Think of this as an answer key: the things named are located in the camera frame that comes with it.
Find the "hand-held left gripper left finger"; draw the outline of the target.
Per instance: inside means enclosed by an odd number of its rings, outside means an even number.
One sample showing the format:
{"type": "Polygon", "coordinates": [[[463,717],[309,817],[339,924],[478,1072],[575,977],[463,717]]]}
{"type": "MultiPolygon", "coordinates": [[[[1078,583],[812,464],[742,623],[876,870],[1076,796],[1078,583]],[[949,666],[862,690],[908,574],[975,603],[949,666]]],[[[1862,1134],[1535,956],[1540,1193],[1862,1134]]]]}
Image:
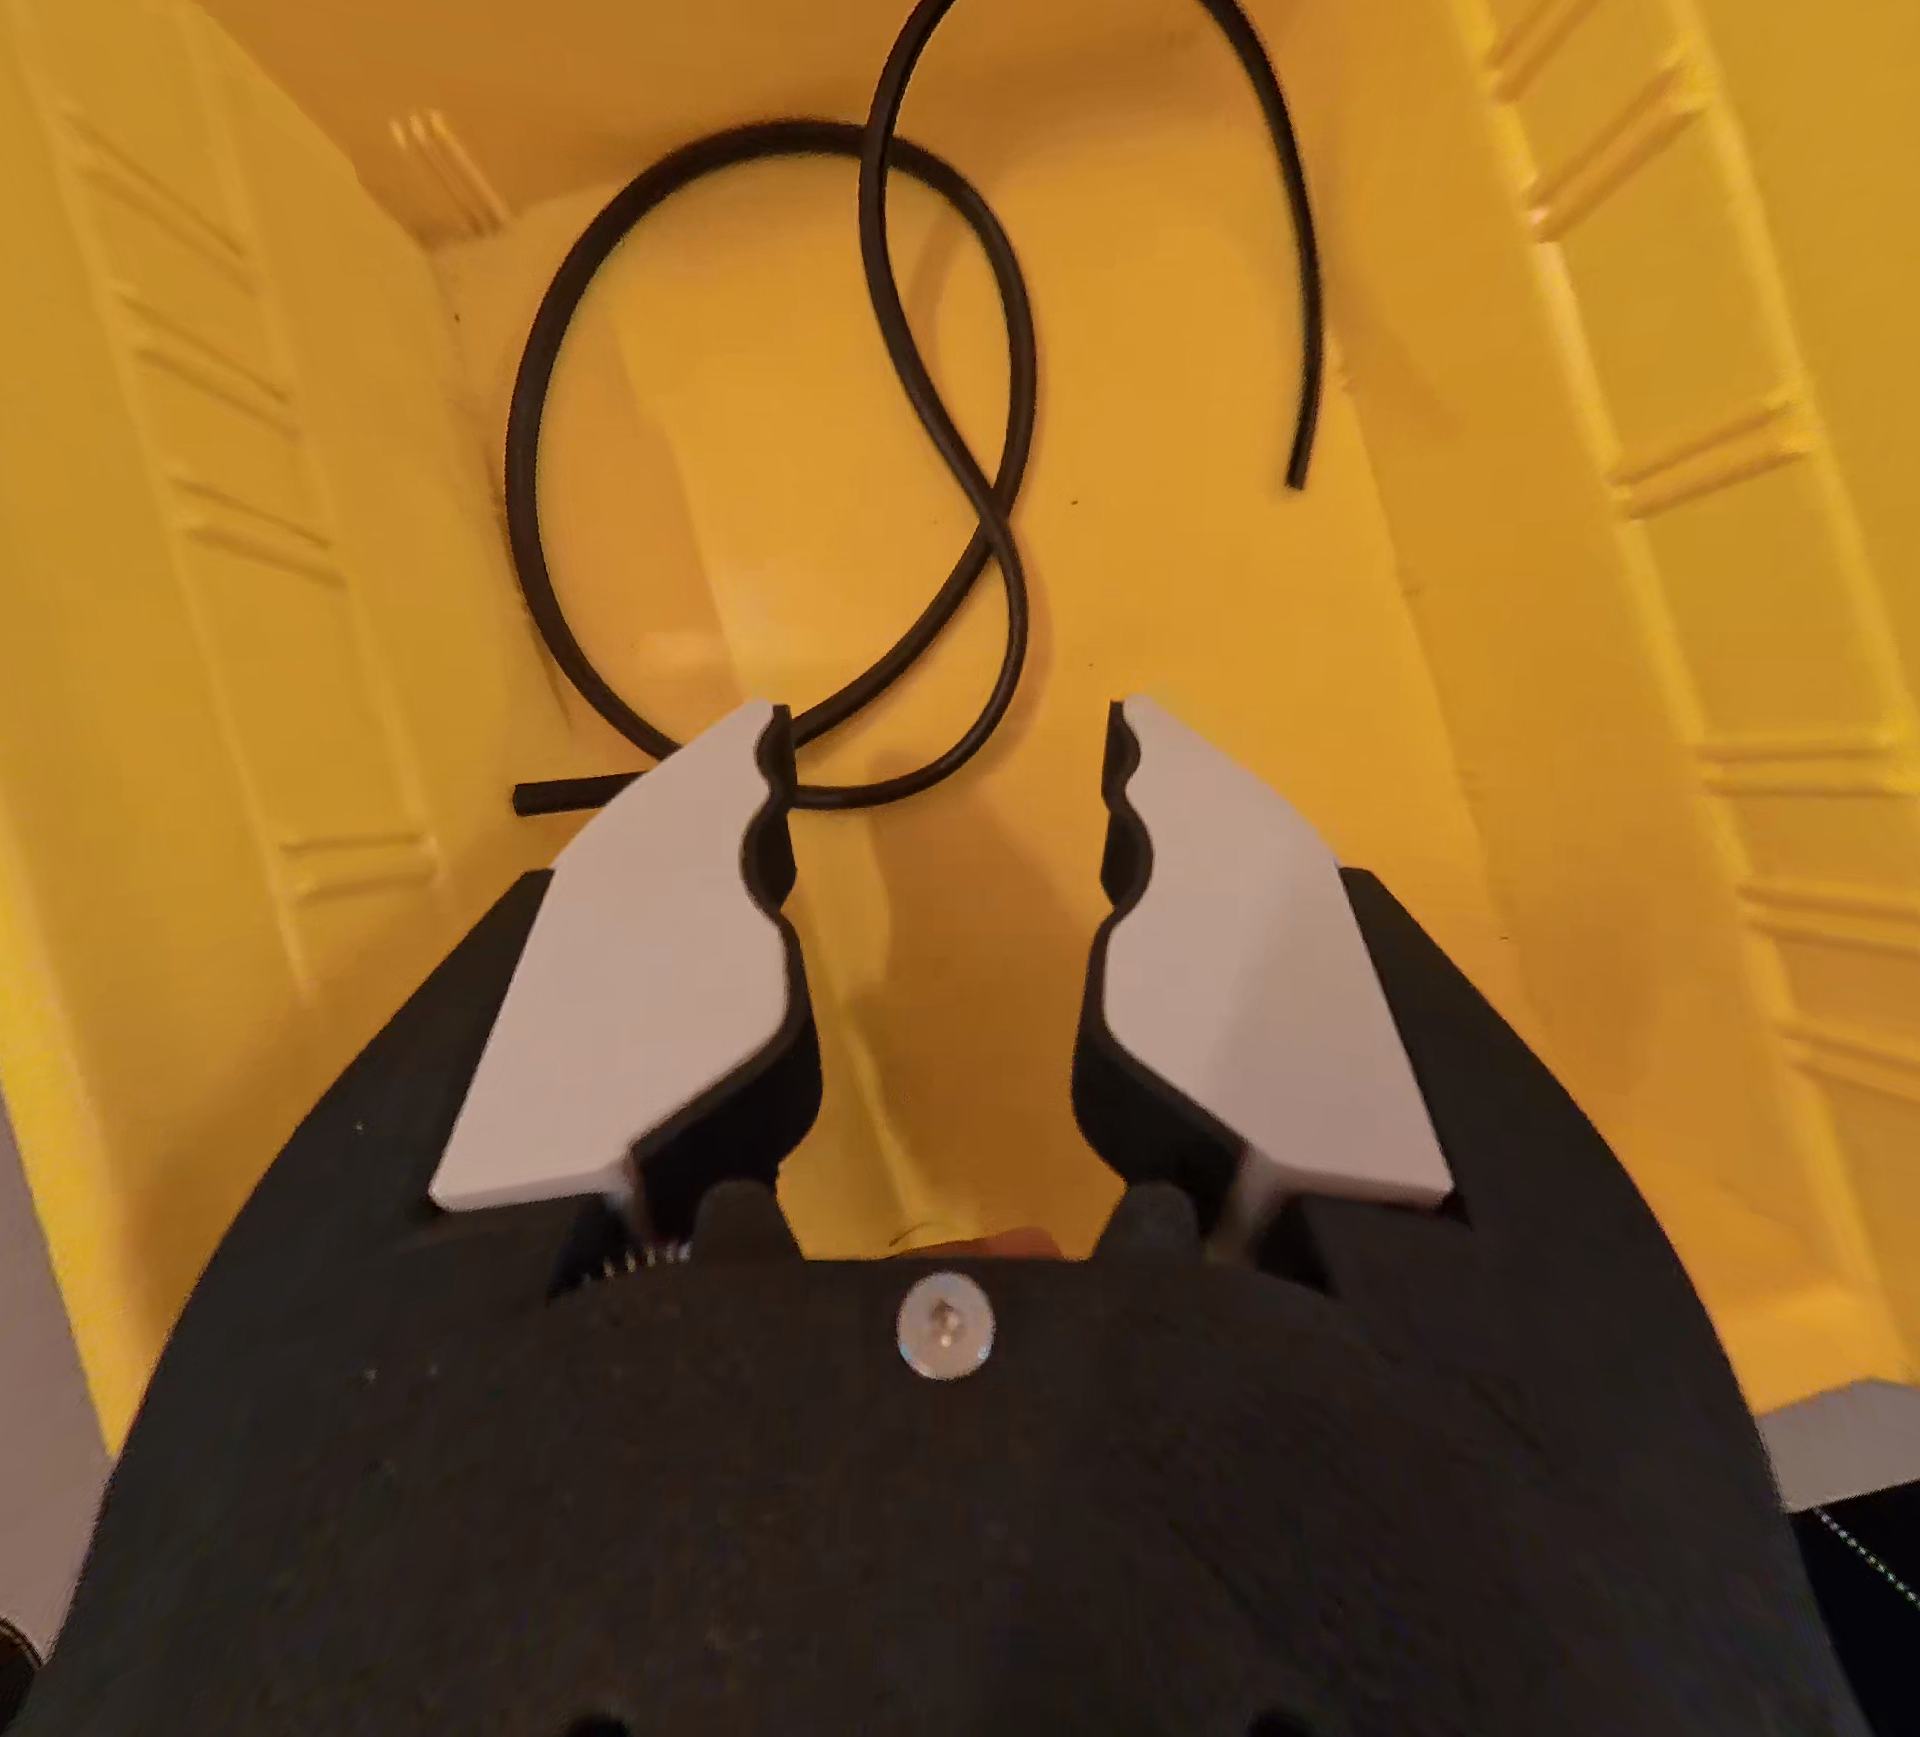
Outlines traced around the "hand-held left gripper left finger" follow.
{"type": "Polygon", "coordinates": [[[750,701],[560,851],[428,1195],[598,1196],[689,1244],[711,1193],[775,1191],[824,1069],[800,935],[790,711],[750,701]]]}

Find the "yellow plastic bin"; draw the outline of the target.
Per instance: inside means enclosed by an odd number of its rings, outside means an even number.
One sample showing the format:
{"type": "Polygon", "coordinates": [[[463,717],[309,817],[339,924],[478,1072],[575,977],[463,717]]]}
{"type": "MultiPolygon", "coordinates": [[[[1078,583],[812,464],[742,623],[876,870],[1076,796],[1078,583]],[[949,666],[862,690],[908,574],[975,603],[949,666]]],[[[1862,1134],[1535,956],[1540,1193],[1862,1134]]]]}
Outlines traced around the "yellow plastic bin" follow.
{"type": "MultiPolygon", "coordinates": [[[[5,0],[5,1081],[120,1446],[295,1125],[634,764],[517,591],[542,287],[916,0],[5,0]]],[[[1660,1215],[1759,1411],[1917,1386],[1917,0],[961,0],[906,130],[1036,309],[1021,698],[793,826],[811,1250],[1114,1185],[1066,1093],[1108,702],[1375,870],[1660,1215]]]]}

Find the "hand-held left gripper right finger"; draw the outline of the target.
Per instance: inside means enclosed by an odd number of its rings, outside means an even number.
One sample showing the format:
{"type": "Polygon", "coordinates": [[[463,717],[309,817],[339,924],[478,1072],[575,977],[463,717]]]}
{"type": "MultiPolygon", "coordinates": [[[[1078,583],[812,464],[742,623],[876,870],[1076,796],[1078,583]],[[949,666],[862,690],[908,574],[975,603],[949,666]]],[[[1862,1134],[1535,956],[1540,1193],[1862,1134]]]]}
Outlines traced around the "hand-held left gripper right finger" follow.
{"type": "Polygon", "coordinates": [[[1326,838],[1140,694],[1110,709],[1101,795],[1108,912],[1070,1070],[1089,1147],[1184,1195],[1225,1260],[1304,1196],[1443,1207],[1455,1175],[1326,838]]]}

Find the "person's green jacket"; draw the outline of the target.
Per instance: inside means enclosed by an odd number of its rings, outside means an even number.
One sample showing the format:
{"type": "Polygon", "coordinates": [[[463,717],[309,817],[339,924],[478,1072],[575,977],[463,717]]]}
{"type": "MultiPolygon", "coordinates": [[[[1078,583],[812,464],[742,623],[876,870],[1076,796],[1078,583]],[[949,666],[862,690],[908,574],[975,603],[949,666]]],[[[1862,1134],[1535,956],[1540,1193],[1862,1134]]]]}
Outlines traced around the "person's green jacket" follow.
{"type": "Polygon", "coordinates": [[[1877,1735],[1918,1734],[1918,1486],[1792,1518],[1821,1618],[1877,1735]]]}

